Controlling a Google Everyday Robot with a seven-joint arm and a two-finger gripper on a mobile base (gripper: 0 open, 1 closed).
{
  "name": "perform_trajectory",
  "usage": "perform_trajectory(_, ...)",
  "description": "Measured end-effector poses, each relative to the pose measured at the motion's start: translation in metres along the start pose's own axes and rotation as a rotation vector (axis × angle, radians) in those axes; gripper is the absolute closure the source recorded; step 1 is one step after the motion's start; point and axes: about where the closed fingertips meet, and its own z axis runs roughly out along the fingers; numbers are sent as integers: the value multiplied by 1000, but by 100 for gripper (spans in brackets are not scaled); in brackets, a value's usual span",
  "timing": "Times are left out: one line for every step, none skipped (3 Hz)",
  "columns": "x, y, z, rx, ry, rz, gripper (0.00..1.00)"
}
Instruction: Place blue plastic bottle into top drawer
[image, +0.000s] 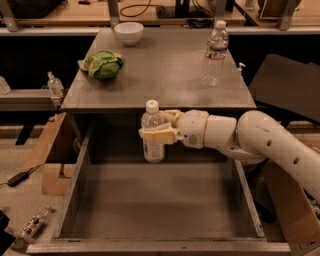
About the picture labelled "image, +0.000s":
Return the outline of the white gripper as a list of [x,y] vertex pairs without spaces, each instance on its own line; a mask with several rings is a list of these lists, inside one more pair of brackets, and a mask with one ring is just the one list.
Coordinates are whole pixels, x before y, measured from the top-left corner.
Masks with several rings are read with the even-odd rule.
[[166,123],[152,128],[140,128],[140,137],[150,143],[171,145],[179,140],[190,148],[204,147],[204,134],[209,113],[190,110],[181,115],[177,109],[160,111]]

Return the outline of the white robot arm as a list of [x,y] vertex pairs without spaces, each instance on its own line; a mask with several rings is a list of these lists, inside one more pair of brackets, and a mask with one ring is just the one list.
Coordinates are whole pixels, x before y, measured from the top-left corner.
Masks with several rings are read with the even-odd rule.
[[200,110],[165,110],[160,115],[162,124],[139,129],[144,141],[212,148],[246,164],[268,158],[320,201],[320,155],[269,115],[257,110],[247,111],[238,119]]

